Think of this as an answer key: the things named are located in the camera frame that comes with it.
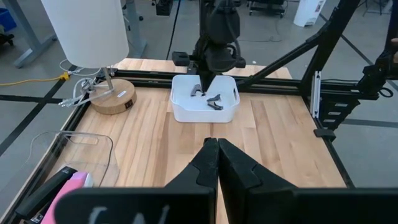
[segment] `concrete floor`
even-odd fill
[[[43,38],[53,32],[52,26],[45,14],[40,0],[19,0],[25,10],[36,33]],[[150,1],[136,0],[137,10],[144,16],[140,23],[141,32],[148,41],[144,58],[165,59],[169,46],[174,15],[177,2],[174,4],[173,14],[170,17],[158,17]],[[338,0],[327,0],[322,14],[329,18],[331,11],[338,4]],[[300,28],[292,22],[298,4],[290,2],[284,19],[268,17],[260,12],[249,16],[245,6],[239,8],[241,17],[240,45],[242,55],[248,64],[268,65],[275,59],[283,56],[305,39],[316,33],[325,23],[318,18],[313,27]],[[353,43],[368,59],[374,59],[381,53],[388,27],[389,16],[366,14],[361,6],[345,30],[345,37]],[[198,37],[198,3],[196,1],[182,1],[178,16],[172,51],[191,52]],[[36,61],[22,69],[16,69],[12,63],[27,49],[24,39],[18,29],[12,31],[15,38],[15,47],[5,45],[0,48],[0,83],[15,82],[28,78],[52,78],[61,74],[58,63],[65,58],[58,42],[41,55]],[[252,42],[267,40],[270,36],[281,38],[279,43]],[[313,51],[310,51],[297,60],[289,63],[294,78],[301,78]],[[340,39],[323,70],[323,78],[343,78],[359,80],[362,69],[367,62],[359,56],[346,41]],[[78,77],[66,82],[58,92],[56,98],[69,98],[72,88]],[[18,86],[0,87],[0,95],[39,96],[43,97],[53,87],[55,82],[28,83]],[[398,97],[390,99],[380,98],[377,101],[362,101],[350,119],[366,119],[387,122],[398,122]],[[29,153],[31,139],[45,131],[59,130],[68,117],[71,109],[60,108],[57,105],[46,105],[31,121],[25,118],[34,108],[40,107],[37,103],[23,103],[0,101],[0,150],[5,153],[0,157],[0,213],[15,196],[30,171],[44,153],[34,151],[34,155],[26,166],[21,168]],[[15,136],[15,129],[27,127]],[[357,187],[398,187],[398,151],[395,151],[395,141],[398,137],[396,128],[353,126],[342,124],[336,131],[334,141],[343,164],[348,170]]]

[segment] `wooden lamp base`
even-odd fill
[[[91,105],[97,112],[101,114],[118,114],[125,112],[136,103],[137,93],[134,85],[122,79],[112,80],[114,91],[108,95],[101,96],[91,101]],[[99,85],[108,85],[106,81]],[[90,94],[90,98],[96,97],[109,88],[97,88],[95,92]]]

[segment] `wooden tabletop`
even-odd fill
[[[164,60],[125,59],[115,67],[185,72],[185,68]],[[248,76],[262,68],[248,65],[227,74]],[[291,78],[286,68],[270,77]],[[205,138],[213,137],[228,139],[266,168],[299,187],[345,187],[325,143],[315,137],[315,123],[299,96],[240,93],[241,103],[232,122],[210,124],[174,120],[169,89],[136,88],[136,91],[136,104],[129,111],[103,115],[89,107],[76,129],[107,135],[113,140],[111,166],[102,186],[162,187],[191,161]],[[96,155],[108,155],[100,150],[102,148]],[[76,148],[67,145],[53,173],[68,160],[103,163],[105,158],[76,153]],[[98,167],[82,169],[95,173],[99,172]],[[227,222],[219,190],[217,223]]]

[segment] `black frame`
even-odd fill
[[[354,14],[360,0],[341,0],[335,8],[330,20],[304,44],[298,46],[293,51],[268,65],[265,69],[249,77],[235,77],[240,92],[263,93],[275,95],[295,95],[301,96],[309,107],[309,96],[311,92],[312,76],[316,71],[321,71],[326,64],[329,56],[335,48],[351,16]],[[301,80],[288,80],[279,78],[266,78],[272,72],[301,56],[310,49],[318,46],[310,65],[307,68]],[[129,80],[137,87],[149,88],[171,88],[172,78],[181,73],[172,72],[145,72],[132,70],[116,70],[114,77]],[[357,90],[356,84],[345,84],[338,82],[323,82],[321,85],[321,108],[320,118],[314,118],[318,129],[328,128],[336,129],[338,125],[351,113],[352,109],[359,104],[358,100],[376,100],[379,95],[367,95]],[[336,108],[336,105],[348,105],[344,109]],[[63,127],[64,131],[74,131],[78,123],[84,116],[89,103],[78,106]],[[331,111],[339,111],[339,115],[330,114]],[[326,122],[326,119],[332,118],[333,122]],[[331,139],[322,137],[328,148],[345,184],[349,188],[354,188],[354,184],[349,177],[343,163],[331,143]],[[21,189],[10,209],[5,214],[2,223],[18,223],[20,218],[16,217],[15,208],[35,191],[49,175],[49,167],[52,167],[57,161],[62,149],[66,143],[60,138],[52,144],[49,153],[45,155],[38,168],[32,174],[32,177]]]

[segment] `white plastic bin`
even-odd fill
[[[191,96],[193,87],[200,84],[198,75],[176,75],[173,77],[170,100],[174,118],[184,123],[228,123],[238,108],[240,99],[235,79],[227,75],[217,75],[211,83],[206,96],[198,91]],[[217,105],[222,110],[214,110],[207,105],[207,99],[221,95]]]

